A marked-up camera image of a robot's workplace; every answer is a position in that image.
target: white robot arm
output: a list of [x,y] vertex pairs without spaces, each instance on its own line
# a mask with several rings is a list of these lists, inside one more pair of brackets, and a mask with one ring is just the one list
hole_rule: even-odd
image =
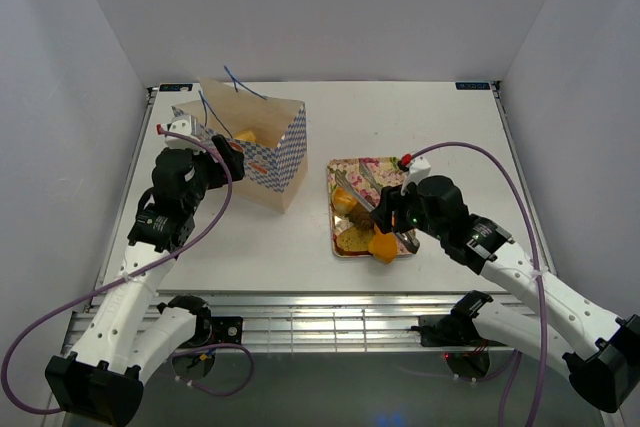
[[[163,126],[198,139],[189,116]],[[111,425],[127,425],[135,415],[144,384],[181,345],[199,347],[211,337],[211,313],[205,302],[179,296],[161,305],[160,318],[138,339],[144,314],[175,260],[139,275],[131,274],[184,246],[194,229],[195,213],[207,190],[244,176],[244,156],[222,136],[214,145],[232,178],[208,153],[193,144],[165,137],[167,148],[156,158],[153,187],[145,192],[131,229],[118,277],[89,328],[66,357],[54,356],[45,377],[60,407]]]
[[[371,215],[384,233],[419,229],[440,241],[454,261],[490,280],[539,313],[535,278],[542,276],[548,314],[547,364],[568,377],[590,404],[615,412],[640,381],[640,317],[621,319],[578,294],[531,259],[506,230],[470,214],[451,179],[429,176],[424,156],[408,155],[402,185],[385,187]],[[470,292],[443,319],[463,340],[490,339],[534,358],[540,324],[509,311],[481,292]]]

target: white wall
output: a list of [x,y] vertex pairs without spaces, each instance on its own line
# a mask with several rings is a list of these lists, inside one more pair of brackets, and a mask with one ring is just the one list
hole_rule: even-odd
[[623,316],[640,314],[639,81],[640,0],[547,0],[503,83],[560,276]]
[[[0,0],[0,352],[94,282],[145,91],[96,0]],[[46,407],[44,368],[68,324],[28,337],[19,396]],[[0,394],[0,425],[40,425]]]
[[544,0],[98,0],[147,86],[501,79]]

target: white table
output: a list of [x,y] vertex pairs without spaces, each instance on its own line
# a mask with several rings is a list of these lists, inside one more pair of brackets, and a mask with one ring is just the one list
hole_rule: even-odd
[[[372,258],[334,256],[329,235],[327,162],[334,158],[397,155],[447,140],[480,145],[516,167],[493,92],[458,91],[453,83],[282,82],[251,83],[273,97],[303,100],[307,108],[309,172],[285,215],[248,200],[232,199],[219,225],[183,254],[162,283],[163,291],[290,293],[501,292],[451,261],[438,243],[420,234],[420,252],[383,265]],[[155,125],[171,106],[198,99],[190,92],[157,94],[126,198],[106,280],[118,269],[136,204],[151,186],[154,159],[164,147]],[[430,154],[433,173],[451,177],[474,213],[489,217],[529,248],[524,223],[498,170],[480,154],[448,148]],[[217,212],[224,188],[207,194],[196,232]]]

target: floral pattern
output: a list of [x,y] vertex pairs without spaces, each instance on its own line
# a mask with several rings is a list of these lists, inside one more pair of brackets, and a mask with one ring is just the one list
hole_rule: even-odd
[[[373,174],[374,179],[381,186],[398,185],[401,184],[406,176],[406,173],[398,168],[397,157],[363,157],[362,159],[337,159],[329,162],[327,166],[327,181],[329,187],[329,212],[331,218],[331,239],[334,252],[339,257],[353,257],[342,256],[336,252],[335,239],[345,230],[353,227],[353,224],[345,218],[342,218],[336,214],[331,205],[331,194],[336,189],[336,172],[344,172],[349,183],[356,189],[356,191],[362,197],[370,197],[374,205],[377,205],[380,201],[380,195],[378,192],[367,182],[365,178],[360,174],[359,161],[363,160],[369,170]],[[411,255],[407,249],[398,241],[398,255]]]

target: paper bag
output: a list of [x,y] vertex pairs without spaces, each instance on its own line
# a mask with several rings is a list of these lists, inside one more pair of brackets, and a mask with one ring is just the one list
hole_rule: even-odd
[[[284,213],[307,173],[307,116],[299,100],[260,98],[212,79],[199,79],[205,98],[233,134],[232,146],[244,153],[245,178],[233,193]],[[192,115],[206,138],[229,134],[201,101],[173,106],[174,115]],[[235,139],[247,132],[255,142]]]

